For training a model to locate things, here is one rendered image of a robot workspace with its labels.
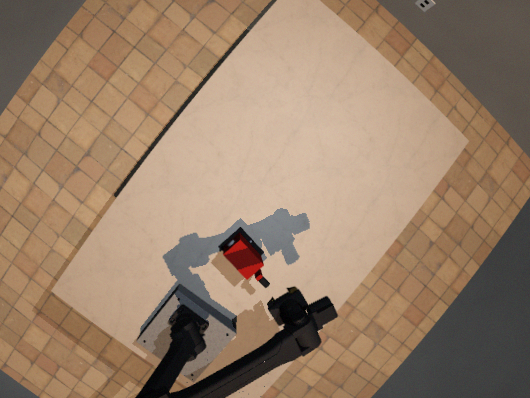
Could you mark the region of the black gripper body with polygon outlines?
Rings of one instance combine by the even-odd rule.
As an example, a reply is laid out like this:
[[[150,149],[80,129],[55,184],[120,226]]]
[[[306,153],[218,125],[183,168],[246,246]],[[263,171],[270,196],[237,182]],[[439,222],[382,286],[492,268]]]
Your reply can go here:
[[[268,303],[268,310],[278,326],[283,325],[283,321],[280,317],[280,314],[285,321],[285,314],[290,309],[294,308],[300,308],[299,303],[303,306],[305,310],[307,310],[307,301],[305,300],[304,296],[302,295],[301,291],[297,289],[294,293],[290,294],[289,292],[286,292],[282,296],[278,297],[274,301]]]

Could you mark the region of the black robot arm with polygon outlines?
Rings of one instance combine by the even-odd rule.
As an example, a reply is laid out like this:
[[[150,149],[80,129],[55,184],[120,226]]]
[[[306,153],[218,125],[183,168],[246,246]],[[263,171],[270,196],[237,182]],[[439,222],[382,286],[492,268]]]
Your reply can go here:
[[[203,333],[209,327],[206,320],[182,304],[168,321],[173,325],[170,347],[135,398],[226,398],[271,370],[307,355],[321,344],[317,331],[338,315],[328,296],[307,305],[308,314],[299,305],[303,310],[291,309],[285,322],[280,314],[284,329],[265,344],[201,381],[170,393],[185,363],[205,350]]]

